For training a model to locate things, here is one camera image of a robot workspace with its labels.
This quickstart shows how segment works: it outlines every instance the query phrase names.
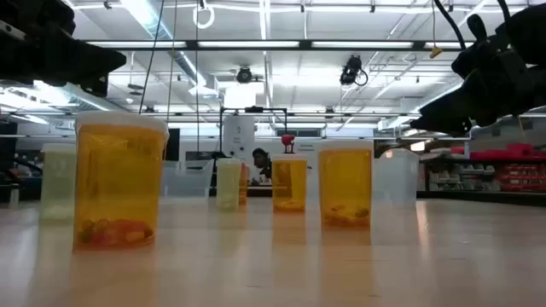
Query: yellow container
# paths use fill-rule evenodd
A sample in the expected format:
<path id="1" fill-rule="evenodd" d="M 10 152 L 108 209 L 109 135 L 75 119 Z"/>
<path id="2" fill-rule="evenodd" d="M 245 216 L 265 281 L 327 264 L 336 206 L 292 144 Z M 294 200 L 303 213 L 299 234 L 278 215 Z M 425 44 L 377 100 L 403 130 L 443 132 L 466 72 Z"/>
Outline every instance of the yellow container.
<path id="1" fill-rule="evenodd" d="M 76 189 L 76 146 L 47 143 L 42 152 L 44 175 L 40 220 L 47 223 L 71 223 Z"/>
<path id="2" fill-rule="evenodd" d="M 153 243 L 166 123 L 130 113 L 85 112 L 78 114 L 76 129 L 73 249 Z"/>
<path id="3" fill-rule="evenodd" d="M 223 210 L 236 210 L 239 205 L 241 161 L 232 158 L 219 159 L 217 179 L 216 205 Z"/>
<path id="4" fill-rule="evenodd" d="M 271 156 L 273 211 L 305 211 L 307 158 L 299 154 Z"/>
<path id="5" fill-rule="evenodd" d="M 239 206 L 247 205 L 248 193 L 248 166 L 241 164 L 241 181 L 239 182 Z"/>
<path id="6" fill-rule="evenodd" d="M 322 224 L 369 227 L 373 158 L 371 141 L 332 141 L 321 146 L 318 163 Z"/>

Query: table surface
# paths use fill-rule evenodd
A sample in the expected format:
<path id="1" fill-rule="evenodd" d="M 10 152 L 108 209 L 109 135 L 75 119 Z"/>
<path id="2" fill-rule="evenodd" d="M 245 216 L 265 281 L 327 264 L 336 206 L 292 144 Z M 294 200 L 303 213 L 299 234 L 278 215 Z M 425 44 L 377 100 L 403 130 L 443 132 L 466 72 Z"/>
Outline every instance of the table surface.
<path id="1" fill-rule="evenodd" d="M 374 204 L 371 231 L 322 229 L 317 206 L 270 200 L 221 213 L 160 206 L 155 246 L 71 253 L 69 226 L 0 211 L 0 305 L 543 306 L 546 210 L 418 201 Z"/>

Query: orange translucent container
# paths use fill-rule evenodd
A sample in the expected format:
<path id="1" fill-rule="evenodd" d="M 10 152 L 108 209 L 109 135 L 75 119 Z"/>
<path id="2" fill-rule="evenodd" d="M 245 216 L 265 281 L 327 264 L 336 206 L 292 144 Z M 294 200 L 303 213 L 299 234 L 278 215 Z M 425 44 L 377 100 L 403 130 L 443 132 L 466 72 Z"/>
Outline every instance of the orange translucent container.
<path id="1" fill-rule="evenodd" d="M 241 164 L 241 181 L 239 182 L 239 206 L 247 205 L 248 166 Z"/>
<path id="2" fill-rule="evenodd" d="M 325 142 L 319 151 L 322 224 L 370 225 L 374 143 Z"/>
<path id="3" fill-rule="evenodd" d="M 307 158 L 299 154 L 271 156 L 273 211 L 305 211 Z"/>
<path id="4" fill-rule="evenodd" d="M 73 249 L 154 242 L 166 123 L 115 112 L 76 118 L 78 164 Z"/>

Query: person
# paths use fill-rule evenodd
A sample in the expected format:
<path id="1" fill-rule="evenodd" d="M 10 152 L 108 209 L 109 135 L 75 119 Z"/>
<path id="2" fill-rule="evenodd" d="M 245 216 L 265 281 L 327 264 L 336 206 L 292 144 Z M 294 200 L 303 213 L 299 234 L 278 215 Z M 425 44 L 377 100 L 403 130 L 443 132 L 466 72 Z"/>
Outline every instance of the person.
<path id="1" fill-rule="evenodd" d="M 271 179 L 271 163 L 269 155 L 262 148 L 256 148 L 253 151 L 253 158 L 256 171 L 252 175 L 252 184 L 258 185 L 261 182 L 269 181 Z"/>

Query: ceiling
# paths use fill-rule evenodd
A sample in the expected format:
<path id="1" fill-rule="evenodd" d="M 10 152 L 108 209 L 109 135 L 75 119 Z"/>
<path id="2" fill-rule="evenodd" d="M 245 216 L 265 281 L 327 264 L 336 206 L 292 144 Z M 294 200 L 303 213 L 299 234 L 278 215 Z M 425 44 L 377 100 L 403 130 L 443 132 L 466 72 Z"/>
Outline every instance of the ceiling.
<path id="1" fill-rule="evenodd" d="M 160 12 L 159 0 L 132 0 L 151 3 Z M 260 13 L 260 2 L 265 5 Z M 102 1 L 67 1 L 76 12 L 74 37 L 82 40 L 149 40 L 147 31 L 120 1 L 109 1 L 112 9 L 105 9 Z M 375 12 L 372 14 L 372 3 Z M 502 14 L 496 1 L 444 1 L 467 41 L 473 36 L 464 23 L 469 12 L 477 11 L 489 33 L 502 23 Z M 507 0 L 512 13 L 529 3 L 525 0 Z M 174 9 L 175 1 L 166 0 L 162 20 L 179 40 L 259 40 L 259 39 L 394 39 L 432 40 L 433 28 L 438 40 L 455 40 L 455 34 L 440 13 L 436 13 L 435 27 L 431 3 L 428 0 L 240 0 L 206 1 L 213 7 L 215 19 L 206 29 L 198 29 L 193 21 L 196 1 L 179 0 L 181 7 Z M 299 9 L 305 6 L 305 12 Z M 205 23 L 208 12 L 198 14 Z M 150 51 L 131 52 L 127 64 L 114 71 L 109 78 L 107 99 L 116 105 L 137 111 L 140 96 L 133 96 L 127 85 L 144 85 Z M 265 75 L 265 61 L 270 62 L 271 99 L 264 95 L 264 83 L 252 84 L 257 92 L 259 106 L 286 107 L 294 111 L 324 111 L 334 107 L 343 112 L 411 112 L 423 101 L 453 87 L 460 79 L 450 70 L 456 52 L 444 52 L 430 59 L 429 52 L 374 52 L 374 51 L 184 51 L 189 61 L 201 74 L 217 77 L 221 90 L 237 86 L 235 72 L 240 66 L 249 66 L 261 79 Z M 363 87 L 347 89 L 340 86 L 341 68 L 351 55 L 360 55 L 369 74 Z M 218 99 L 196 99 L 189 93 L 194 85 L 185 72 L 166 51 L 156 51 L 150 69 L 144 105 L 164 112 L 167 105 L 173 112 L 200 112 L 219 109 Z M 357 118 L 353 123 L 377 122 L 378 119 Z"/>

